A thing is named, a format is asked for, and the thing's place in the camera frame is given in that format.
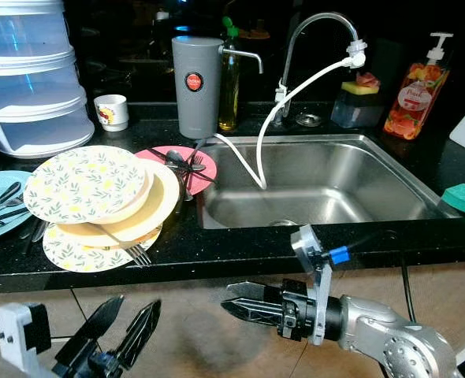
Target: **stainless steel sink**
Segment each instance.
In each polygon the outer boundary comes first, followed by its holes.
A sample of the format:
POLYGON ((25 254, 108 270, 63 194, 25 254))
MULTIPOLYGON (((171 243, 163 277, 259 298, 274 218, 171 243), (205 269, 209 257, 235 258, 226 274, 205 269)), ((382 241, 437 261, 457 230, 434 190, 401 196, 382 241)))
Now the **stainless steel sink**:
MULTIPOLYGON (((231 138, 255 167, 254 137, 231 138)), ((458 217, 364 135, 265 137, 261 190, 218 139, 204 148, 217 183, 198 197, 204 228, 339 224, 458 217)))

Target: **red label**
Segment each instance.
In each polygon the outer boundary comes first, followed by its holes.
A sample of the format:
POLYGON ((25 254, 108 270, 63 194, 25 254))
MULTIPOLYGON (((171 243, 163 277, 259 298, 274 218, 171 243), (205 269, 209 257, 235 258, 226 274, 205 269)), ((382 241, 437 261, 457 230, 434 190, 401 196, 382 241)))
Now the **red label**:
POLYGON ((189 90, 197 92, 203 87, 203 78, 197 72, 191 72, 185 77, 185 83, 189 90))

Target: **small cup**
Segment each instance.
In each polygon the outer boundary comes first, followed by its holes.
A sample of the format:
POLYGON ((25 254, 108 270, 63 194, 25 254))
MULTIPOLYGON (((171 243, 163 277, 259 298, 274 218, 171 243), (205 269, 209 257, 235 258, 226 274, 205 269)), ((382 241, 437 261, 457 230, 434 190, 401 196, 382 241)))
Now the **small cup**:
POLYGON ((94 99, 99 123, 108 132, 119 132, 128 127, 127 98, 120 94, 105 94, 94 99))

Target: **tile floor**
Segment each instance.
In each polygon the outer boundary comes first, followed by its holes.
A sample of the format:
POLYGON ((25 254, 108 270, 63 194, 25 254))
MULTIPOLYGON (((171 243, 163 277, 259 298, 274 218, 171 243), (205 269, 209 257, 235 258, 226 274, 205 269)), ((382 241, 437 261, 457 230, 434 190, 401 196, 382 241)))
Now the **tile floor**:
MULTIPOLYGON (((465 344, 465 263, 410 268, 411 289, 418 321, 430 324, 456 348, 465 344)), ((290 276, 304 280, 303 275, 290 276)), ((333 342, 322 346, 282 339, 271 327, 250 324, 229 316, 219 306, 231 298, 227 284, 243 278, 146 283, 94 287, 71 291, 41 291, 0 295, 4 302, 43 302, 49 313, 52 336, 72 335, 97 306, 113 295, 125 301, 110 331, 99 342, 115 347, 125 329, 145 304, 160 298, 158 327, 138 362, 126 376, 157 378, 380 378, 378 364, 341 350, 333 342)), ((281 276, 256 276, 252 280, 278 284, 281 276)), ((399 269, 364 269, 336 272, 332 295, 342 294, 384 302, 407 316, 399 269)), ((53 343, 42 354, 51 367, 61 348, 53 343)), ((22 376, 0 358, 0 378, 22 376)))

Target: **black backsplash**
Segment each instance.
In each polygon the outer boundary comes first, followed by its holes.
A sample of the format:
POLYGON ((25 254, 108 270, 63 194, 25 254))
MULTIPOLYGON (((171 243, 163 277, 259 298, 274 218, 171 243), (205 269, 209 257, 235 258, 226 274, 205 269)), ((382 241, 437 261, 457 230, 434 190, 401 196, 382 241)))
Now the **black backsplash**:
MULTIPOLYGON (((265 65, 265 73, 259 75, 254 60, 242 60, 240 100, 273 101, 289 32, 311 14, 335 11, 347 16, 357 27, 359 37, 368 43, 368 60, 360 71, 371 71, 382 81, 387 106, 410 62, 424 59, 426 51, 435 45, 436 39, 429 33, 454 33, 455 38, 444 45, 445 60, 452 70, 432 117, 440 117, 453 127, 465 114, 465 0, 451 7, 436 0, 67 0, 65 5, 80 79, 90 98, 120 93, 131 102, 174 102, 171 38, 222 37, 221 17, 226 14, 246 32, 261 25, 258 20, 269 32, 268 39, 240 40, 243 50, 260 54, 265 65), (168 20, 154 21, 160 9, 170 13, 168 20)), ((348 31, 336 21, 321 20, 310 25, 296 44, 289 88, 345 57, 348 43, 348 31)), ((354 77, 355 73, 347 69, 331 72, 298 99, 333 101, 340 83, 354 77)))

